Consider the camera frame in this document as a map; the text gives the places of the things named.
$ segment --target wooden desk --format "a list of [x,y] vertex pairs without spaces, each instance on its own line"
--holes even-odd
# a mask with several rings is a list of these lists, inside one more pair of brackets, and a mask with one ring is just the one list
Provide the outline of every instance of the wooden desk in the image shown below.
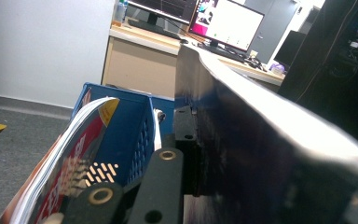
[[[189,44],[193,44],[192,39],[188,40]],[[112,26],[102,83],[173,98],[179,48],[180,43],[176,39],[128,24]],[[216,57],[237,73],[273,91],[279,89],[282,83],[283,76],[265,73],[219,55]]]

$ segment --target black panel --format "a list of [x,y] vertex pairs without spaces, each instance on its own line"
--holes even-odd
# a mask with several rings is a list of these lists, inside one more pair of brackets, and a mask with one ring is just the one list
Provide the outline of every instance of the black panel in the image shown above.
[[358,1],[326,1],[278,93],[358,139]]

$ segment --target computer monitor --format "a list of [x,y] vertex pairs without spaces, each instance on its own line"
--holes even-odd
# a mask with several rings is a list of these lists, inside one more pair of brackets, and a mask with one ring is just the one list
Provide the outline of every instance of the computer monitor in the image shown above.
[[189,26],[191,34],[211,40],[210,46],[246,52],[264,14],[229,0],[200,0]]
[[274,60],[285,67],[285,70],[288,71],[292,65],[295,57],[300,49],[302,42],[305,39],[305,34],[296,31],[290,31],[286,39],[284,39],[278,53],[276,54]]
[[189,25],[198,0],[130,0],[129,5],[149,12],[147,23],[156,25],[158,17]]

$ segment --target blue plastic crate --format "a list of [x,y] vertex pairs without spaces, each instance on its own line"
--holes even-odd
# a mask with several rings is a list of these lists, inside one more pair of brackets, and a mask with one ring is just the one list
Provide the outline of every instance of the blue plastic crate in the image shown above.
[[173,100],[85,83],[72,118],[82,107],[82,100],[88,92],[91,101],[106,96],[120,99],[94,162],[89,168],[88,185],[114,181],[125,186],[143,175],[154,151],[156,121],[153,108],[166,114],[166,119],[160,123],[161,135],[172,133]]

